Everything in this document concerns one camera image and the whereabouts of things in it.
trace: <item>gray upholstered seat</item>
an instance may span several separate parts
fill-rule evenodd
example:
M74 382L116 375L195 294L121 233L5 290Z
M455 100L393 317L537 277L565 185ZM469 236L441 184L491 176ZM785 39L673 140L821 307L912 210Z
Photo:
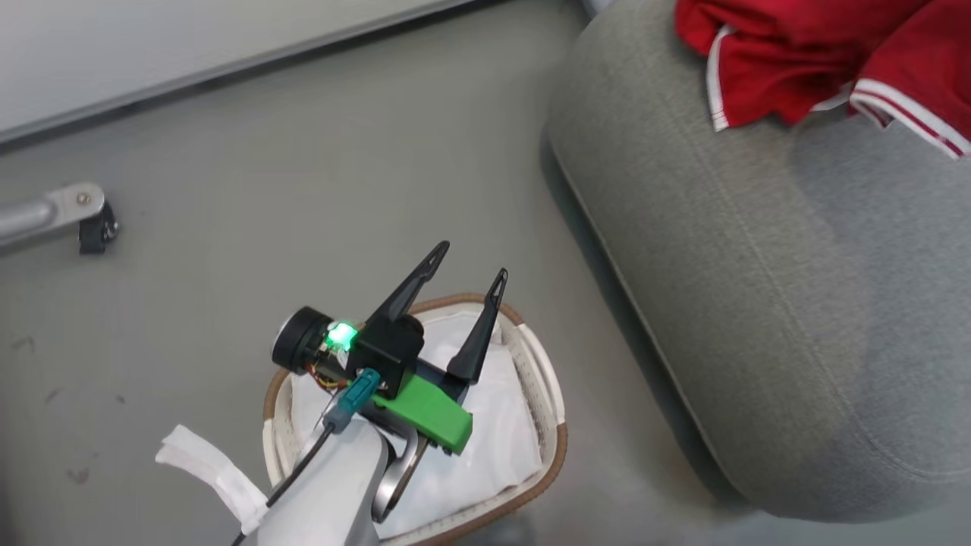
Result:
M728 479L873 521L971 477L971 163L845 112L716 134L672 0L586 31L553 147Z

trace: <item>teal connector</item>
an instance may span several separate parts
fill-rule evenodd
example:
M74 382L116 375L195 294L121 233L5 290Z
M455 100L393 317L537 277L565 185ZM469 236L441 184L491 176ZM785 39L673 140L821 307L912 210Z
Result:
M331 404L323 414L324 426L333 425L334 432L343 432L354 414L364 407L380 385L381 375L371 368L365 369L353 383L337 394L337 403Z

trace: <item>gray floor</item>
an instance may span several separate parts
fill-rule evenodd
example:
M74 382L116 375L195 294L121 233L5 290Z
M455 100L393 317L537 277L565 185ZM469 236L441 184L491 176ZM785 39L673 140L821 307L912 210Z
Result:
M562 0L463 10L3 151L0 200L91 180L124 231L100 258L69 235L0 257L0 543L228 543L232 516L152 461L159 440L185 424L266 487L281 320L303 304L363 316L443 238L424 295L508 267L570 428L553 486L469 542L966 536L959 505L857 527L732 507L541 150L584 24Z

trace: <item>red garment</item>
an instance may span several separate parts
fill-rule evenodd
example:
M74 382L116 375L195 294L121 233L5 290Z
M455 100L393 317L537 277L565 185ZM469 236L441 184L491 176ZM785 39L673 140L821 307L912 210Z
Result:
M971 135L971 0L679 0L675 22L709 56L716 130L771 113L796 123L852 90L853 105L884 126L919 126L910 107L923 104L937 115L928 127L952 140L949 153L971 154L952 138ZM853 89L857 78L865 85ZM870 80L913 100L886 108L900 97Z

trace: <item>white strap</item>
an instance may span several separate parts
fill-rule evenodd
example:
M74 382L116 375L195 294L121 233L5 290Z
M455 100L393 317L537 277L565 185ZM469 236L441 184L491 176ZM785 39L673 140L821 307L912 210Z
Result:
M250 534L267 512L266 495L222 451L182 425L176 427L155 454L155 462L181 468L206 482L236 516L243 534Z

